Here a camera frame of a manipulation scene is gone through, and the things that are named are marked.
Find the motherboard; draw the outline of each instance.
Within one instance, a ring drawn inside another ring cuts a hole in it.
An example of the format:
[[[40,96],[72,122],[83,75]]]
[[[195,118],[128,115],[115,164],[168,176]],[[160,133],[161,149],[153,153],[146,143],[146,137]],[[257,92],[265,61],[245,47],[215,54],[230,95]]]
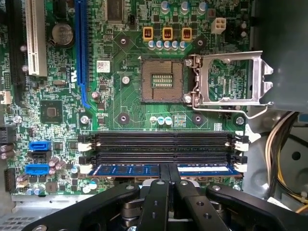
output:
[[[7,191],[96,194],[158,178],[156,163],[126,164],[136,152],[129,144],[143,134],[145,142],[159,135],[145,144],[157,153],[174,134],[185,134],[190,145],[179,142],[173,152],[207,143],[193,162],[179,161],[180,175],[202,187],[241,189],[243,175],[223,148],[230,135],[244,132],[245,118],[196,112],[186,93],[195,84],[189,56],[250,50],[250,0],[0,0],[0,8],[7,13],[0,26]],[[215,60],[209,98],[246,99],[249,70],[248,61]],[[118,154],[117,142],[127,142],[127,153]],[[203,163],[205,148],[215,156]],[[115,153],[120,161],[111,158]]]

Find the green circuit board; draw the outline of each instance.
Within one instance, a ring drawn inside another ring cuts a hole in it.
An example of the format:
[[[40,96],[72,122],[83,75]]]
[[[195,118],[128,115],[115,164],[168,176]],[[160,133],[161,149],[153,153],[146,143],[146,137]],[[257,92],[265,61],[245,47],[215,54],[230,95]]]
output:
[[[0,0],[0,7],[5,10],[4,2]],[[74,28],[74,1],[67,1],[65,18],[60,18],[55,12],[54,1],[45,0],[48,76],[26,76],[24,108],[14,103],[4,107],[5,124],[17,125],[16,156],[8,160],[8,167],[15,168],[16,175],[23,173],[26,164],[32,163],[26,155],[30,141],[52,141],[54,156],[76,163],[82,155],[77,150],[77,136],[90,134],[92,131],[244,131],[244,125],[236,124],[236,118],[240,114],[201,113],[203,122],[194,123],[195,111],[183,103],[182,97],[192,90],[193,76],[184,65],[188,55],[249,51],[250,1],[208,0],[206,11],[202,15],[198,13],[199,0],[189,1],[190,9],[186,14],[180,10],[182,0],[169,0],[167,13],[161,12],[161,2],[88,1],[87,98],[90,109],[86,109],[81,103],[80,87],[77,84],[76,47],[74,44],[65,48],[57,46],[52,36],[54,27],[59,23]],[[115,4],[120,7],[118,14],[111,10]],[[226,31],[221,35],[211,34],[211,23],[217,17],[227,20]],[[151,41],[154,43],[159,40],[164,43],[164,28],[172,28],[170,42],[177,41],[179,44],[183,40],[184,28],[191,29],[191,39],[185,41],[185,49],[151,49],[149,40],[145,38],[144,33],[147,30],[144,31],[144,28],[152,32]],[[2,90],[11,91],[13,95],[6,32],[7,28],[1,26],[1,87]],[[163,66],[150,65],[154,60],[166,62],[166,69],[178,64],[180,75],[175,73],[166,82],[166,74],[160,72]],[[154,79],[156,76],[152,75],[149,80],[152,85],[150,96],[146,87],[143,87],[148,70],[146,65],[158,75],[158,79]],[[224,96],[245,99],[248,94],[248,73],[248,61],[230,64],[214,61],[209,72],[210,99],[217,101]],[[62,81],[63,85],[55,84],[55,80]],[[168,88],[173,87],[172,84],[175,85],[177,81],[181,85],[177,91],[178,99],[174,100],[176,94],[168,94]],[[20,123],[14,123],[17,116],[21,119]],[[170,117],[171,125],[159,125],[159,117]],[[81,121],[82,118],[89,120],[85,124]],[[54,148],[56,143],[61,144],[57,149]],[[81,188],[89,180],[86,176],[81,177],[77,181],[77,189],[71,190],[70,170],[63,170],[56,175],[47,176],[45,181],[64,185],[65,190],[57,187],[55,192],[45,193],[82,194]],[[30,183],[27,187],[37,184],[40,182]],[[102,179],[98,190],[91,193],[105,190],[110,185],[113,185],[112,180]],[[25,194],[25,189],[20,187],[14,194]]]

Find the pcie slot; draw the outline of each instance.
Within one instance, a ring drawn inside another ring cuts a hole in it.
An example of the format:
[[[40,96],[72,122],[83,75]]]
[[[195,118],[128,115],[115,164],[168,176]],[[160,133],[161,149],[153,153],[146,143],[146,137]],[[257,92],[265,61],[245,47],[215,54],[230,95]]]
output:
[[[24,43],[22,1],[6,0],[5,7],[13,98],[18,106],[24,107],[22,104],[22,92],[26,87],[26,78],[22,71],[22,66],[25,64],[25,59],[24,54],[20,52],[20,46]]]
[[[88,16],[87,0],[75,0],[75,34],[77,83],[81,90],[81,101],[84,107],[90,108],[87,101],[88,81]]]

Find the integrated circuit chip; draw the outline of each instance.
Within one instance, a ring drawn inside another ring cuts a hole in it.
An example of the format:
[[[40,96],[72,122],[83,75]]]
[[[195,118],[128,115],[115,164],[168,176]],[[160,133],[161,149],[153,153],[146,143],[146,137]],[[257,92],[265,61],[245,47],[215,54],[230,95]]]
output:
[[[41,100],[40,119],[42,123],[53,124],[63,122],[63,109],[61,100]]]
[[[110,24],[122,24],[124,16],[123,0],[107,0],[106,18]]]

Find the white sticker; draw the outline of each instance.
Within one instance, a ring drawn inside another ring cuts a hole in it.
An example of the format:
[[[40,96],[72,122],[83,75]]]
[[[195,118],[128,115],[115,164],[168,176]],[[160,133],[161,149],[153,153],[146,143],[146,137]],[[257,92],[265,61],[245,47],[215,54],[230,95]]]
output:
[[[100,61],[96,62],[96,72],[97,73],[110,73],[110,61]]]

